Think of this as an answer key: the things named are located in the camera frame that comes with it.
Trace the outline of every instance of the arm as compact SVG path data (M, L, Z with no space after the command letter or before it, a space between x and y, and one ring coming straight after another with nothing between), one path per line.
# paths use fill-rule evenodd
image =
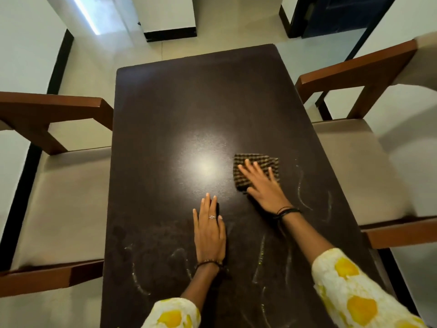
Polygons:
M193 209L194 243L198 264L204 261L221 264L225 258L225 223L221 216L216 217L216 206L217 197L214 196L211 200L207 193L200 203L199 215ZM200 325L200 311L206 294L218 272L219 266L213 262L199 266L180 298L157 301L142 328L163 327L162 324L175 328L197 328Z
M249 160L241 172L252 182L247 192L268 212L293 207L276 182ZM315 290L334 323L341 328L425 328L423 321L388 295L338 248L333 247L300 213L289 213L282 223L292 234L312 267Z

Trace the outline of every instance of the sleeve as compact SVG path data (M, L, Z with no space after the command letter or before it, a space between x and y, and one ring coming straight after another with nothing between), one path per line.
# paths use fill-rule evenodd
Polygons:
M340 328L427 328L338 248L314 260L314 288Z
M155 303L142 328L198 328L200 312L185 298L170 298Z

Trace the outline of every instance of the wooden dining table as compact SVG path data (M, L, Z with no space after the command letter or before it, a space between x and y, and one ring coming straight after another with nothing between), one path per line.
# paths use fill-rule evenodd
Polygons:
M234 154L279 158L281 187L332 244L382 286L273 44L117 71L101 327L139 328L194 275L192 209L216 195L226 270L202 327L334 327L295 241L232 179Z

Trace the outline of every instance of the forearm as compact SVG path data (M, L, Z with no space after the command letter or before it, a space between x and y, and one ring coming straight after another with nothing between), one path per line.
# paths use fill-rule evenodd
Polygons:
M214 263L204 264L200 266L193 280L190 282L188 287L180 296L181 298L188 299L199 311L202 311L203 304L205 303L206 294L208 293L209 287L212 281L219 272L219 268Z
M289 213L282 218L283 224L292 234L309 264L324 253L334 248L300 213Z

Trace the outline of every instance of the person's left hand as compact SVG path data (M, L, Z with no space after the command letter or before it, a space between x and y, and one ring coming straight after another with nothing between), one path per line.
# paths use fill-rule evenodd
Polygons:
M226 229L223 218L216 215L217 197L210 199L209 193L200 202L199 215L193 209L194 243L197 262L205 260L222 263L226 254Z

